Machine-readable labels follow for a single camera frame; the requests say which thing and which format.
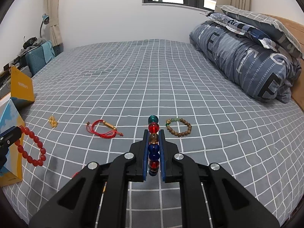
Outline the white box blue yellow lid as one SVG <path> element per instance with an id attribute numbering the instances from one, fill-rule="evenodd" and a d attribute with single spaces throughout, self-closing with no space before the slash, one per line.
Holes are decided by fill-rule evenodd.
<path id="1" fill-rule="evenodd" d="M 10 95 L 1 99 L 1 133 L 13 126 L 25 126 L 19 109 L 33 103 L 33 101 L 11 98 Z M 22 181 L 22 155 L 17 146 L 12 144 L 6 155 L 7 162 L 1 169 L 1 187 Z"/>

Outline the grey plastic case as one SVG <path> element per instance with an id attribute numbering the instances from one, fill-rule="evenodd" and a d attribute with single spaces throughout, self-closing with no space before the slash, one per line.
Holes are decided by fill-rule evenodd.
<path id="1" fill-rule="evenodd" d="M 1 85 L 1 99 L 11 98 L 35 101 L 31 77 L 13 66 L 9 69 L 10 77 Z"/>

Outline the grey checked pillow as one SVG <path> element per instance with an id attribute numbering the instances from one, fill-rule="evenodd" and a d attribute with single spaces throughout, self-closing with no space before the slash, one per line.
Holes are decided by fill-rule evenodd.
<path id="1" fill-rule="evenodd" d="M 228 17 L 260 29 L 291 56 L 298 59 L 303 58 L 300 42 L 278 19 L 261 13 L 235 8 L 232 5 L 216 5 L 216 8 L 221 9 Z"/>

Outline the teal plastic crate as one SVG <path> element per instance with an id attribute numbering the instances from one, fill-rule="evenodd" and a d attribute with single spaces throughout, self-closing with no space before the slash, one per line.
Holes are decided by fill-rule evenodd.
<path id="1" fill-rule="evenodd" d="M 44 68 L 45 63 L 42 46 L 33 48 L 24 55 L 25 62 L 30 69 L 32 76 Z"/>

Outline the rolled blue grey duvet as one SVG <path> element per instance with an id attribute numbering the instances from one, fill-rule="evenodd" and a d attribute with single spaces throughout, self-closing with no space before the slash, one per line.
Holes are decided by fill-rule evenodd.
<path id="1" fill-rule="evenodd" d="M 291 88 L 301 73 L 299 60 L 265 49 L 213 21 L 195 27 L 190 42 L 250 97 L 284 104 L 291 100 Z"/>

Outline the yellow amber bead charm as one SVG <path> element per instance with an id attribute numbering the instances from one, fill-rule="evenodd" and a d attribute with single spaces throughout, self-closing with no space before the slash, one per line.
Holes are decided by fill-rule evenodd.
<path id="1" fill-rule="evenodd" d="M 58 126 L 58 121 L 56 121 L 54 116 L 50 116 L 48 121 L 49 121 L 52 128 L 55 128 L 55 127 Z"/>

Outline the light blue cloth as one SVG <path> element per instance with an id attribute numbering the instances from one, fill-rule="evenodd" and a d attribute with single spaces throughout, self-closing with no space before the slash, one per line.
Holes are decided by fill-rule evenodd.
<path id="1" fill-rule="evenodd" d="M 41 46 L 43 49 L 45 63 L 49 63 L 51 60 L 53 60 L 56 57 L 53 49 L 53 45 L 51 41 L 46 41 Z"/>

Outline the black headphones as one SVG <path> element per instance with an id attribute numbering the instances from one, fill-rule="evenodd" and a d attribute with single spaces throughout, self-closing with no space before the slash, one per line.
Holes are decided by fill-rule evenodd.
<path id="1" fill-rule="evenodd" d="M 23 48 L 27 49 L 28 47 L 33 46 L 36 41 L 37 41 L 37 37 L 32 37 L 28 39 L 27 41 L 24 42 Z"/>

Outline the blue desk lamp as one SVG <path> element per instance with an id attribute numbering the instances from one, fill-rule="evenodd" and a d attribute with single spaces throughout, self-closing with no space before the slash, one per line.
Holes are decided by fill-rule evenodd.
<path id="1" fill-rule="evenodd" d="M 41 25 L 40 25 L 39 37 L 42 37 L 42 28 L 43 28 L 44 25 L 47 25 L 47 24 L 49 24 L 49 16 L 44 13 L 42 15 L 42 22 L 41 22 Z"/>

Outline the grey checked bed sheet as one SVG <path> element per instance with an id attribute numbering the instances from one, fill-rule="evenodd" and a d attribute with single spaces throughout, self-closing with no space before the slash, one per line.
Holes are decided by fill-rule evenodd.
<path id="1" fill-rule="evenodd" d="M 280 223 L 303 197 L 303 111 L 294 102 L 247 96 L 187 43 L 100 43 L 65 51 L 33 77 L 35 102 L 21 116 L 46 149 L 42 167 L 22 163 L 23 180 L 4 187 L 24 221 L 89 162 L 113 161 L 143 138 L 148 117 L 192 125 L 165 137 L 195 162 L 219 163 Z M 58 126 L 48 119 L 54 116 Z M 105 120 L 124 136 L 102 139 L 87 122 Z"/>

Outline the blue patterned pillow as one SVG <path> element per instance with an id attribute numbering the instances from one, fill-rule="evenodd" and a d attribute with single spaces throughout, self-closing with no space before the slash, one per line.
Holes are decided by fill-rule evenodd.
<path id="1" fill-rule="evenodd" d="M 213 22 L 226 27 L 229 31 L 251 39 L 253 42 L 263 46 L 265 49 L 271 49 L 275 52 L 283 53 L 283 48 L 278 43 L 273 41 L 269 35 L 255 26 L 240 22 L 225 14 L 217 12 L 210 12 L 207 14 L 207 17 Z"/>

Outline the beige left curtain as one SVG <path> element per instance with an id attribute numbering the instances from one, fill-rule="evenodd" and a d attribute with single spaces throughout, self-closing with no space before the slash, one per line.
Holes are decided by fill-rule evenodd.
<path id="1" fill-rule="evenodd" d="M 62 43 L 59 27 L 59 0 L 44 0 L 44 9 L 49 16 L 49 35 L 53 46 Z"/>

